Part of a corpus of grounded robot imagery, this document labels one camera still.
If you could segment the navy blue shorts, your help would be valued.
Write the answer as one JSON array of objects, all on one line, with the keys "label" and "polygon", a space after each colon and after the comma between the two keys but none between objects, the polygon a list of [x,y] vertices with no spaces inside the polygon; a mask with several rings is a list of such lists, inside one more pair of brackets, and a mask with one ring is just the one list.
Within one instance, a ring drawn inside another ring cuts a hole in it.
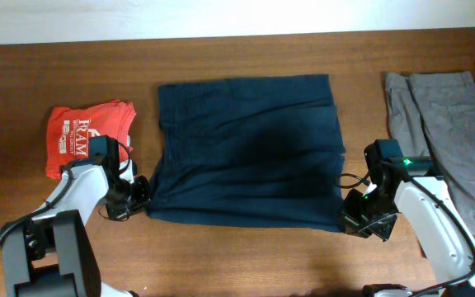
[{"label": "navy blue shorts", "polygon": [[346,149],[326,74],[162,85],[152,219],[340,233]]}]

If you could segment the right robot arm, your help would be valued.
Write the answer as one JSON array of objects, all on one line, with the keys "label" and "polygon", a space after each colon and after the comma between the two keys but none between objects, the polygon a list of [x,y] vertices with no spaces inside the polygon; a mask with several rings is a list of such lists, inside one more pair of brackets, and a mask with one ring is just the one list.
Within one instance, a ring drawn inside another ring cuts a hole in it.
[{"label": "right robot arm", "polygon": [[406,157],[395,139],[377,139],[364,149],[364,192],[348,185],[338,221],[349,235],[383,241],[399,215],[411,225],[436,283],[421,290],[399,284],[365,285],[364,296],[475,296],[475,239],[429,157]]}]

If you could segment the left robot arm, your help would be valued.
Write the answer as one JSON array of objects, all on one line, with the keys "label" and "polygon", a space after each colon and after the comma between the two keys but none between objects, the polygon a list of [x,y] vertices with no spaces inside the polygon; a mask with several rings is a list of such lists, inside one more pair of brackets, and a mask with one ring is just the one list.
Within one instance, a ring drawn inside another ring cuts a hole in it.
[{"label": "left robot arm", "polygon": [[101,279],[86,222],[98,205],[106,219],[124,222],[150,203],[149,184],[126,145],[107,135],[91,138],[88,156],[60,168],[61,180],[41,207],[4,224],[0,252],[9,296],[135,297]]}]

